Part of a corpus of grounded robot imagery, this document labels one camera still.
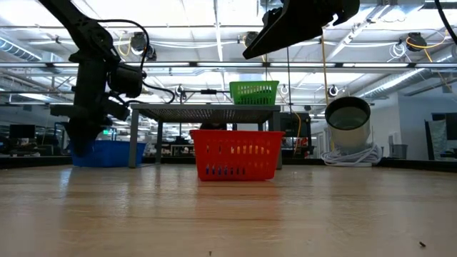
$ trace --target computer monitor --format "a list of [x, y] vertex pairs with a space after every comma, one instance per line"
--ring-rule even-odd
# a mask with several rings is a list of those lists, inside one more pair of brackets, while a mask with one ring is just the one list
[[35, 138], [35, 125], [9, 125], [9, 138]]

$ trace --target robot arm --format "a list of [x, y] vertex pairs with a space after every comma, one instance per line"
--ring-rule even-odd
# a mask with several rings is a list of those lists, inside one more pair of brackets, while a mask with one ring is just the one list
[[[53, 106], [51, 114], [68, 116], [65, 129], [73, 143], [75, 153], [84, 155], [90, 143], [112, 124], [108, 114], [126, 120], [128, 106], [109, 99], [126, 94], [129, 98], [140, 95], [143, 83], [142, 70], [120, 64], [121, 58], [113, 45], [109, 32], [97, 20], [82, 14], [70, 0], [39, 0], [69, 31], [79, 50], [69, 61], [79, 63], [74, 105]], [[106, 93], [108, 84], [111, 93]]]
[[360, 0], [281, 0], [283, 7], [267, 11], [264, 27], [243, 52], [246, 59], [313, 39], [322, 27], [338, 15], [333, 25], [342, 24], [358, 13]]

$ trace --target green basket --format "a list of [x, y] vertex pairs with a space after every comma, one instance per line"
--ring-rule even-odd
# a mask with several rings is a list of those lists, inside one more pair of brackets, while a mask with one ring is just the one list
[[235, 104], [274, 105], [279, 81], [230, 82], [230, 95]]

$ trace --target wooden table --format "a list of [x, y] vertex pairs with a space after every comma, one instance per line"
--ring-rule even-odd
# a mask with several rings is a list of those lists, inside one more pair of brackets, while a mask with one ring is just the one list
[[0, 182], [1, 257], [457, 253], [454, 173], [284, 166], [272, 181], [202, 183], [187, 165], [57, 166]]

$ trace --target gray metal table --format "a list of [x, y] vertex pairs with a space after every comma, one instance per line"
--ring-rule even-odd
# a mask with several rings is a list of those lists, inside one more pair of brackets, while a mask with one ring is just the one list
[[[164, 123], [258, 124], [268, 122], [269, 131], [280, 131], [280, 106], [132, 104], [129, 167], [136, 168], [136, 144], [139, 114], [158, 122], [156, 163], [161, 163]], [[282, 168], [281, 152], [278, 168]]]

